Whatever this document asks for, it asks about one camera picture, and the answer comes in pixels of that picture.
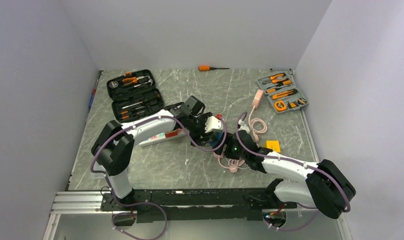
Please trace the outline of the black plastic tool case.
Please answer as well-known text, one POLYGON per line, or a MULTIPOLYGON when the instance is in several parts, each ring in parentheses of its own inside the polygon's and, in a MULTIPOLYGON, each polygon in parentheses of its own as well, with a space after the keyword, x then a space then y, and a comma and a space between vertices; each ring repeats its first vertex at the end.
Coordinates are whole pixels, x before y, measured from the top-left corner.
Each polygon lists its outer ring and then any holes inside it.
POLYGON ((110 79, 106 87, 114 117, 120 123, 151 116, 165 107, 154 75, 148 69, 126 72, 110 79))

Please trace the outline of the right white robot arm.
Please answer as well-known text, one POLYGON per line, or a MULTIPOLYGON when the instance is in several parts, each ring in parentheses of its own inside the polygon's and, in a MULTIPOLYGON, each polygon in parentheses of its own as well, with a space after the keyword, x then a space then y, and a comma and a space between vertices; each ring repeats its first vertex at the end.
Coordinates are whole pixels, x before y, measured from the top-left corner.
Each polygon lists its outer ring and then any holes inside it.
POLYGON ((356 190, 332 161, 308 162, 284 156, 257 146, 245 130, 218 133, 216 137, 218 141, 212 145, 216 152, 242 160, 254 171, 281 176, 266 188, 265 201, 270 207, 301 204, 331 219, 351 210, 356 190))

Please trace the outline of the grey plastic tool case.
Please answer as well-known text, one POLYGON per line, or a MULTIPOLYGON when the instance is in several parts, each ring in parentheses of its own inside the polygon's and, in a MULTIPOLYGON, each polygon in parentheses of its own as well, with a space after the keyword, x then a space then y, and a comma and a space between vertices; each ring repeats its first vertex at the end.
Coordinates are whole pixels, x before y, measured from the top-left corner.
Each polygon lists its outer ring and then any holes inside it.
POLYGON ((278 114, 300 110, 309 104, 305 94, 296 87, 291 70, 274 70, 256 83, 278 114))

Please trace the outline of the white multicolour power strip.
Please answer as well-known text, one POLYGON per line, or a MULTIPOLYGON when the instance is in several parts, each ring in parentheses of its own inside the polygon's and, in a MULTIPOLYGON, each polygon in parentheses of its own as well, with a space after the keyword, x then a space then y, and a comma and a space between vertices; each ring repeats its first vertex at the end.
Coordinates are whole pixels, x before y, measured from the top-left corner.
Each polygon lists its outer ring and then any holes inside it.
POLYGON ((176 139, 176 138, 165 138, 165 132, 163 132, 163 133, 160 133, 160 134, 157 134, 157 135, 155 135, 155 136, 152 136, 151 138, 149 138, 149 139, 147 139, 147 140, 144 140, 144 141, 142 141, 141 143, 139 143, 139 146, 140 147, 147 147, 147 146, 150 146, 150 145, 154 145, 154 144, 158 144, 158 143, 161 143, 161 142, 165 142, 165 141, 169 141, 169 140, 172 140, 172 139, 176 139))

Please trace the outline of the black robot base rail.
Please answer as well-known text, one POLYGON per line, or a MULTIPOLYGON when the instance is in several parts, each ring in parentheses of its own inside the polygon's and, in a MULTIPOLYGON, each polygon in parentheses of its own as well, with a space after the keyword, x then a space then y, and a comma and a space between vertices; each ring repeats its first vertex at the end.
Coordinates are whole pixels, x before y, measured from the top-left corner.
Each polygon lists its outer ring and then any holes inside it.
POLYGON ((219 188, 180 190, 136 190, 138 204, 119 204, 111 193, 102 195, 102 212, 136 213, 137 223, 246 219, 260 221, 268 211, 295 209, 293 202, 283 203, 263 188, 219 188))

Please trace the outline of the blue cube adapter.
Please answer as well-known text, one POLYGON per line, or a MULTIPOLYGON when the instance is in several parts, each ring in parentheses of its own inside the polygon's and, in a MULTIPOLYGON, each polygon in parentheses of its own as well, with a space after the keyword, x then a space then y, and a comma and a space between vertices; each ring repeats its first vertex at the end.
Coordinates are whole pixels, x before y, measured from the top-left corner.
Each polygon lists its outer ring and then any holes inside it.
POLYGON ((221 149, 225 143, 226 137, 226 132, 216 132, 215 135, 211 137, 210 146, 212 147, 212 150, 216 151, 221 149))

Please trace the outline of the yellow cube socket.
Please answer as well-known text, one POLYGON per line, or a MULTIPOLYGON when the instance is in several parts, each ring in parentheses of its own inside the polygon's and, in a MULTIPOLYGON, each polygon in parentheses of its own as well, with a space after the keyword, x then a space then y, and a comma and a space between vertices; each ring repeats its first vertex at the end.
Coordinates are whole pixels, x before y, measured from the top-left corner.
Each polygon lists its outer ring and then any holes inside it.
POLYGON ((280 153, 281 148, 277 140, 267 140, 264 143, 264 147, 273 150, 274 152, 280 153))

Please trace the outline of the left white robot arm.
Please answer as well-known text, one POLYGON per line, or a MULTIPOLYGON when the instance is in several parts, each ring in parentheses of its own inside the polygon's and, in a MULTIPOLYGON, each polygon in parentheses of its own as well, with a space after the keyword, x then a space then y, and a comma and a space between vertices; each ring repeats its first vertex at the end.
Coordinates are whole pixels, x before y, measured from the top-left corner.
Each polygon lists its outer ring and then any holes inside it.
POLYGON ((203 112, 205 105, 191 96, 185 102, 168 105, 157 113, 142 119, 120 124, 108 122, 94 143, 91 153, 94 158, 90 171, 103 174, 114 195, 114 204, 121 210, 134 203, 134 188, 127 174, 133 148, 157 134, 182 129, 191 143, 203 150, 211 144, 215 151, 224 143, 226 126, 221 117, 203 112))

